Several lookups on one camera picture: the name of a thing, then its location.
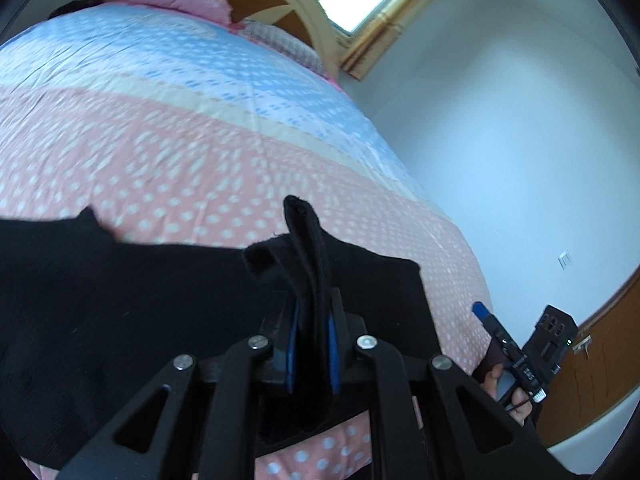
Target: curtain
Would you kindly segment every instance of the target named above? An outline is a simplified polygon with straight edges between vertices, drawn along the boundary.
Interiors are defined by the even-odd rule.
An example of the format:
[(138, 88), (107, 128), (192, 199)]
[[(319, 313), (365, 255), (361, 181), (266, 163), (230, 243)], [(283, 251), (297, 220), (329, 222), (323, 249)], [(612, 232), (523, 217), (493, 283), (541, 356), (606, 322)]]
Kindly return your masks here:
[(391, 0), (352, 38), (341, 68), (361, 81), (431, 0)]

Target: human hand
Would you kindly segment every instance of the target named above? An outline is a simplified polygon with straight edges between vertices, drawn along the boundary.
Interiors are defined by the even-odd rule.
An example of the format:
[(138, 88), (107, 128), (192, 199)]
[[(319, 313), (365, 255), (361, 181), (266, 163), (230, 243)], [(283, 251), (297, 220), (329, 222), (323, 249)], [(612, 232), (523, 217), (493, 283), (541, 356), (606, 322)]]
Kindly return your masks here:
[[(484, 389), (494, 399), (498, 396), (498, 380), (500, 379), (503, 371), (503, 365), (495, 365), (491, 369), (491, 371), (489, 371), (489, 373), (484, 377), (484, 383), (482, 383), (482, 389)], [(521, 402), (524, 402), (524, 400), (527, 400), (527, 394), (522, 388), (516, 388), (513, 395), (511, 396), (511, 403), (514, 406), (517, 406)], [(531, 401), (529, 401), (510, 412), (510, 414), (515, 420), (518, 421), (521, 426), (523, 426), (524, 419), (531, 414), (532, 410), (533, 405), (531, 404)]]

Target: wooden door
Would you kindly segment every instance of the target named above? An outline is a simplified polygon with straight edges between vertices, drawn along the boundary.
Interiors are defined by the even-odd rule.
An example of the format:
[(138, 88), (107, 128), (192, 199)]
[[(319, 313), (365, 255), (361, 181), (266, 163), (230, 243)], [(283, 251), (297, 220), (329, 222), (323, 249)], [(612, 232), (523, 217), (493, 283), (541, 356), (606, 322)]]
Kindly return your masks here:
[(570, 351), (549, 388), (538, 433), (553, 446), (583, 430), (640, 384), (640, 267), (603, 309), (581, 327), (587, 353)]

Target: pink polka dot bedspread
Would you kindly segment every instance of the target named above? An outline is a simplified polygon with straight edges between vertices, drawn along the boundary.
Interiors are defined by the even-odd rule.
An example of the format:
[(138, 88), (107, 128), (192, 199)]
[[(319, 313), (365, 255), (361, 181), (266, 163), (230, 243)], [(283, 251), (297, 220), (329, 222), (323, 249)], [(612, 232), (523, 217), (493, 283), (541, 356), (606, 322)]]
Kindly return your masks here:
[[(203, 20), (118, 4), (41, 23), (0, 61), (0, 216), (91, 204), (123, 240), (244, 248), (284, 232), (282, 199), (297, 195), (335, 237), (417, 262), (443, 352), (468, 373), (484, 357), (470, 308), (490, 299), (459, 229), (307, 69)], [(260, 457), (256, 478), (346, 478), (370, 460), (368, 428), (363, 413)]]

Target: blue polka dot fabric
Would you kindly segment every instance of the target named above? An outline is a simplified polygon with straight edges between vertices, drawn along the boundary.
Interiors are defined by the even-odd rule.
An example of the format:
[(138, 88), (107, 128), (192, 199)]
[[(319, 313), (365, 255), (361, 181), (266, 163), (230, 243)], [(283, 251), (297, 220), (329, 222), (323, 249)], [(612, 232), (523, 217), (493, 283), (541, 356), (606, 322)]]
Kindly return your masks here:
[[(2, 47), (6, 83), (42, 74), (110, 73), (189, 89), (298, 128), (417, 198), (423, 190), (354, 103), (282, 54), (204, 20), (159, 9), (105, 4), (40, 23)], [(12, 58), (11, 52), (19, 52)]]

